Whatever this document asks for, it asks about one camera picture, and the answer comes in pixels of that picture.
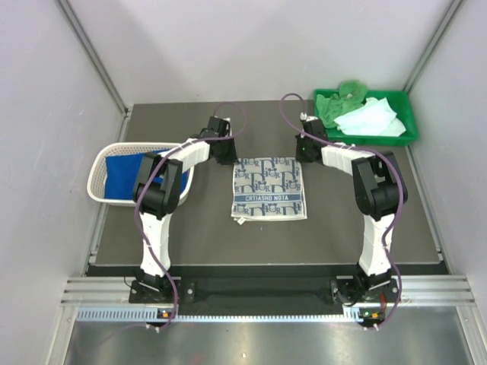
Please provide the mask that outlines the white blue patterned towel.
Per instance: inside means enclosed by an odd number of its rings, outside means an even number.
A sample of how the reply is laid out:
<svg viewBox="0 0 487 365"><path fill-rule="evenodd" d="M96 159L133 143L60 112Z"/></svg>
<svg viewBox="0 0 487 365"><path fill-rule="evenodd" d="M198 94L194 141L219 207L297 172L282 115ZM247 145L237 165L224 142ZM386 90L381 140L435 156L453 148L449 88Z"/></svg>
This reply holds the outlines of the white blue patterned towel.
<svg viewBox="0 0 487 365"><path fill-rule="evenodd" d="M231 217L239 224L307 219L302 167L293 157L242 158L232 183Z"/></svg>

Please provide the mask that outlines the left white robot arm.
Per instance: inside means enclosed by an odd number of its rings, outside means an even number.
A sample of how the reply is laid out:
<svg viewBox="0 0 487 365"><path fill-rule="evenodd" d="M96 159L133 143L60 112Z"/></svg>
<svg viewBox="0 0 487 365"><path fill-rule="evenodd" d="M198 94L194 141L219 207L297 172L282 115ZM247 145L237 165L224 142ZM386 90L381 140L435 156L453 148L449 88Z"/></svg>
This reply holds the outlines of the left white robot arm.
<svg viewBox="0 0 487 365"><path fill-rule="evenodd" d="M200 133L162 153L148 152L135 179L132 197L135 224L144 245L137 281L156 301L177 298L170 276L170 221L180 205L183 174L200 163L215 159L221 165L237 162L230 119L211 116Z"/></svg>

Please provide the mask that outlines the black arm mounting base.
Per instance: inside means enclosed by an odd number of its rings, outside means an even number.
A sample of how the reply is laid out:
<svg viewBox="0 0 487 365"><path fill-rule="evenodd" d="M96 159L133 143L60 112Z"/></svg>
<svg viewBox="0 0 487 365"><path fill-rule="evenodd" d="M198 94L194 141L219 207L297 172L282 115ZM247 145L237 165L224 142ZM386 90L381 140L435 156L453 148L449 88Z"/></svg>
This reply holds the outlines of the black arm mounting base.
<svg viewBox="0 0 487 365"><path fill-rule="evenodd" d="M135 280L132 304L178 303L183 315L328 315L340 314L345 305L334 288L353 279L357 265L175 265L170 274L177 298L166 300L160 292ZM396 280L373 297L355 304L383 309L398 297Z"/></svg>

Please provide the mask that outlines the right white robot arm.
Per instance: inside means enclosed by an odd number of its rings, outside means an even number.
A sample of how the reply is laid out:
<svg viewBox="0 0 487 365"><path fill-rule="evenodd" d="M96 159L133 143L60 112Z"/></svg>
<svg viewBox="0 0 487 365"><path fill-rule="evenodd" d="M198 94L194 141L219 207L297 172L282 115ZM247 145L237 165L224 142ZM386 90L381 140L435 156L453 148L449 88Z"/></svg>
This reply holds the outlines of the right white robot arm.
<svg viewBox="0 0 487 365"><path fill-rule="evenodd" d="M323 123L316 116L300 115L302 130L296 135L296 158L301 163L321 163L352 177L355 203L364 218L361 255L353 279L337 284L337 300L351 306L371 301L391 282L392 264L388 254L392 243L391 224L407 189L394 154L381 158L374 152L328 141Z"/></svg>

